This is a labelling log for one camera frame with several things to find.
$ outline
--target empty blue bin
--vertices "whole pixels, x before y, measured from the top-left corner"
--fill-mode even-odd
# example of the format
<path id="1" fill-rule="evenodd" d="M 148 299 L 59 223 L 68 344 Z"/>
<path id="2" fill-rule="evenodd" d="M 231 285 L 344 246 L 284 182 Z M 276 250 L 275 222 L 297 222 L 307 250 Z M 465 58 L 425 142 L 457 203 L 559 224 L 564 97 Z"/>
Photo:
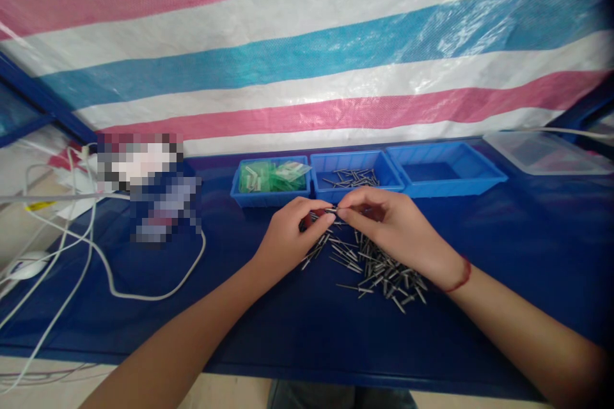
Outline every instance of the empty blue bin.
<path id="1" fill-rule="evenodd" d="M 403 190 L 403 182 L 398 176 L 395 167 L 381 150 L 368 150 L 343 153 L 318 153 L 311 156 L 311 178 L 315 187 L 316 198 L 329 203 L 339 203 L 350 191 L 357 187 L 340 189 L 324 179 L 339 181 L 339 177 L 333 171 L 338 169 L 373 169 L 375 177 L 381 184 L 378 189 Z"/>
<path id="2" fill-rule="evenodd" d="M 412 198 L 480 195 L 507 176 L 466 143 L 388 147 Z"/>
<path id="3" fill-rule="evenodd" d="M 302 196 L 305 198 L 309 198 L 311 194 L 311 180 L 310 175 L 307 173 L 305 175 L 305 190 L 295 190 L 292 192 L 263 192 L 263 193 L 241 193 L 239 192 L 240 187 L 240 174 L 241 174 L 241 165 L 250 164 L 261 161 L 270 161 L 275 166 L 280 166 L 288 161 L 296 161 L 298 163 L 309 164 L 307 161 L 307 157 L 301 155 L 299 157 L 277 157 L 277 158 L 259 158 L 257 160 L 243 160 L 239 163 L 239 167 L 237 168 L 237 172 L 235 172 L 235 176 L 232 179 L 232 189 L 230 191 L 230 196 L 232 196 L 235 201 L 239 204 L 241 208 L 268 208 L 268 207 L 278 207 L 287 205 L 297 196 Z"/>

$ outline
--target white computer mouse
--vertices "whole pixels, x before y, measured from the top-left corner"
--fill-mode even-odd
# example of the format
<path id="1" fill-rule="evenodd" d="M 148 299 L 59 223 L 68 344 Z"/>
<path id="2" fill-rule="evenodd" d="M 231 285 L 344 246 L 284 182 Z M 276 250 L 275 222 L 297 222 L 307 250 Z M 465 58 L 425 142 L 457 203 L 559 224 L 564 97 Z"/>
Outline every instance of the white computer mouse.
<path id="1" fill-rule="evenodd" d="M 45 259 L 49 255 L 45 251 L 27 252 L 20 258 L 13 261 L 6 271 L 6 278 L 14 280 L 29 279 L 38 275 L 49 263 L 50 259 Z"/>

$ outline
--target yellow label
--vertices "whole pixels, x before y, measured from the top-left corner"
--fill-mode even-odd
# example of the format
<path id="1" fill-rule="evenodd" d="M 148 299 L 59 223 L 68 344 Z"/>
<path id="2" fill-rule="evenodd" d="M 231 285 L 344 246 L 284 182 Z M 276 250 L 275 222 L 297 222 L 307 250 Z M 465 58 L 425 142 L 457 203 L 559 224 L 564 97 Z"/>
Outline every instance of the yellow label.
<path id="1" fill-rule="evenodd" d="M 38 203 L 32 203 L 29 206 L 26 206 L 26 209 L 28 211 L 38 211 L 44 208 L 47 208 L 51 205 L 54 205 L 55 203 L 57 203 L 56 201 L 39 201 Z"/>

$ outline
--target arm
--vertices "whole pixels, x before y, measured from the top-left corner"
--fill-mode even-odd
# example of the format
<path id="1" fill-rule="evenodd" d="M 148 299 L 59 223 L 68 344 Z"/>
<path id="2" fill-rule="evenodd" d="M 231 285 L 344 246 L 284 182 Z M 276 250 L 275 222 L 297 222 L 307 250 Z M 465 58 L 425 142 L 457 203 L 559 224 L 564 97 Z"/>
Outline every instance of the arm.
<path id="1" fill-rule="evenodd" d="M 339 207 L 339 217 L 442 290 L 463 280 L 468 262 L 407 196 L 365 187 Z M 379 222 L 354 210 L 365 208 Z M 600 347 L 474 266 L 469 281 L 448 295 L 557 408 L 582 406 L 594 395 L 606 370 Z"/>
<path id="2" fill-rule="evenodd" d="M 323 215 L 304 233 L 300 220 L 331 206 L 297 198 L 277 211 L 253 259 L 150 337 L 81 408 L 176 408 L 237 320 L 298 265 L 335 216 Z"/>

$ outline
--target blue table surface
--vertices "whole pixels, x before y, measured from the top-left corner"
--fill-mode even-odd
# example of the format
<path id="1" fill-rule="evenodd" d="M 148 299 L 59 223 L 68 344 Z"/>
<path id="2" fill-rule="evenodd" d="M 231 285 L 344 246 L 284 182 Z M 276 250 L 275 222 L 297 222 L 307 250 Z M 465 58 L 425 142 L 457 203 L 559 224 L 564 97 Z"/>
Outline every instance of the blue table surface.
<path id="1" fill-rule="evenodd" d="M 611 334 L 614 178 L 529 176 L 483 140 L 466 141 L 491 159 L 509 181 L 481 196 L 417 199 L 416 204 L 476 266 L 563 324 L 603 344 Z M 275 209 L 242 210 L 230 197 L 240 160 L 383 147 L 189 159 L 203 179 L 202 226 L 207 248 L 185 286 L 161 302 L 115 298 L 109 293 L 102 263 L 94 255 L 83 285 L 39 357 L 119 364 L 159 327 L 247 262 Z M 72 229 L 82 233 L 88 221 L 87 213 Z M 143 295 L 160 295 L 174 288 L 201 246 L 196 234 L 178 235 L 162 251 L 132 245 L 129 202 L 114 199 L 98 206 L 95 241 L 109 258 L 116 287 Z M 0 332 L 1 354 L 31 353 L 81 273 L 86 248 L 80 244 L 63 253 L 49 278 Z M 205 370 L 541 399 L 442 293 L 428 292 L 427 305 L 412 302 L 403 315 L 379 293 L 358 300 L 352 291 L 336 287 L 336 283 L 352 284 L 361 277 L 322 255 L 264 295 L 224 339 Z M 21 282 L 3 300 L 0 318 L 34 281 Z"/>

